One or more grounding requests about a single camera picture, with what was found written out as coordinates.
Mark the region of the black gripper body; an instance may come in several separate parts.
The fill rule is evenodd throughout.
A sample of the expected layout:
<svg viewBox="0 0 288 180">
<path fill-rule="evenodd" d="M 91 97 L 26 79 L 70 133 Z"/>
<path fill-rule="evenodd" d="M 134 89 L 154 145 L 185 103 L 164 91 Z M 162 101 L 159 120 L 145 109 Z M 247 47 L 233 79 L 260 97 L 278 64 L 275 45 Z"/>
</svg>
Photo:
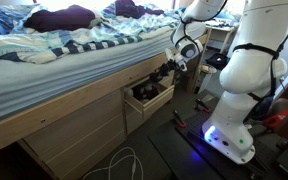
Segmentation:
<svg viewBox="0 0 288 180">
<path fill-rule="evenodd" d="M 168 71 L 179 70 L 180 69 L 179 65 L 173 60 L 170 60 L 170 61 L 167 62 L 166 68 L 167 68 Z"/>
</svg>

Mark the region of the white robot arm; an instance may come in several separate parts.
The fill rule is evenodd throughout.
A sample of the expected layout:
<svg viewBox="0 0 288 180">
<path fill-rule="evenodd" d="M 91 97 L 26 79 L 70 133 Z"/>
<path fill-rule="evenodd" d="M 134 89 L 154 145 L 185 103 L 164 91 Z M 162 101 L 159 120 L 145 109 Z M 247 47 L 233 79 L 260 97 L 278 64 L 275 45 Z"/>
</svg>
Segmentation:
<svg viewBox="0 0 288 180">
<path fill-rule="evenodd" d="M 287 71 L 280 52 L 288 39 L 288 0 L 245 0 L 238 33 L 219 76 L 224 93 L 202 131 L 209 145 L 245 164 L 254 157 L 255 147 L 243 121 L 261 101 L 275 95 L 277 80 Z"/>
</svg>

